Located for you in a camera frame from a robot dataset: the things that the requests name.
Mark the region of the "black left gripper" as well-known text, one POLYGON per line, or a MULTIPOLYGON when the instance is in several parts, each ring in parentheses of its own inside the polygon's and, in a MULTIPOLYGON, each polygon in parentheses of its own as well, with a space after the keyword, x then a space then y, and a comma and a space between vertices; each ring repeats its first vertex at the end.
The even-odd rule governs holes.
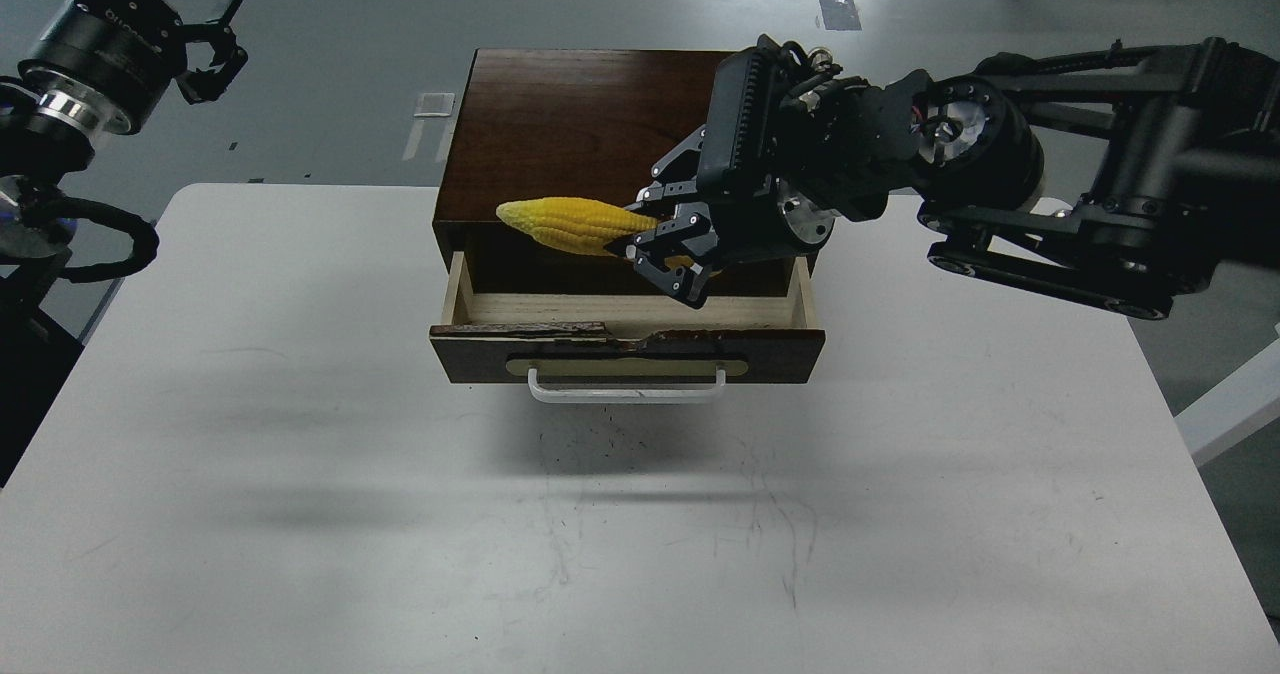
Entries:
POLYGON ((182 26, 165 0, 65 0, 20 60, 19 77, 32 90, 88 90, 110 106, 109 132, 136 136, 172 81, 192 105, 228 90, 248 60, 230 27, 243 1, 220 0, 212 18, 182 26), (207 69, 186 72, 191 43, 210 46, 207 69))

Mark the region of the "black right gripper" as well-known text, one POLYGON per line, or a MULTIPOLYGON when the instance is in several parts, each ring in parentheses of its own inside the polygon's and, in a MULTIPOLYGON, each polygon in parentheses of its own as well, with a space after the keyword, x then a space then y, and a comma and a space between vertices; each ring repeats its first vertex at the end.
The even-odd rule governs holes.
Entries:
POLYGON ((808 110, 780 97, 767 136, 767 174, 746 200, 708 203, 696 176, 707 127, 696 127, 650 168, 625 217, 621 256, 663 295, 700 310, 723 269, 814 255, 837 219, 865 223, 887 208, 886 162, 863 93, 831 93, 808 110))

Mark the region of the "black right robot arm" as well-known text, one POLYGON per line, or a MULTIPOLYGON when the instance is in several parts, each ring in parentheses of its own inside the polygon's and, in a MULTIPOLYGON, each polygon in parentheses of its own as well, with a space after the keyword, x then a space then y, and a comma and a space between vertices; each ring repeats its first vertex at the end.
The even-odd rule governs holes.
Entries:
POLYGON ((639 192, 659 223, 605 249, 700 308, 714 272, 817 255, 910 188, 934 267, 1161 320, 1220 261, 1276 267, 1277 90, 1272 58, 1221 37, 874 86, 764 35, 639 192))

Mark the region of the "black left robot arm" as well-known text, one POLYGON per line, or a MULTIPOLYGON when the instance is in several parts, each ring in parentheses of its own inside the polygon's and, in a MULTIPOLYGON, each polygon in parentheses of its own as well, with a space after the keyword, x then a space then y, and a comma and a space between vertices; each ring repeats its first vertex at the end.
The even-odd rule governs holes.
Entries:
POLYGON ((166 0, 63 0, 3 78, 1 440, 9 480, 83 347, 42 310, 56 281, 133 276, 156 258, 152 223, 72 197, 105 136, 137 136, 165 91, 212 104, 248 60, 232 20, 244 0, 184 22, 166 0))

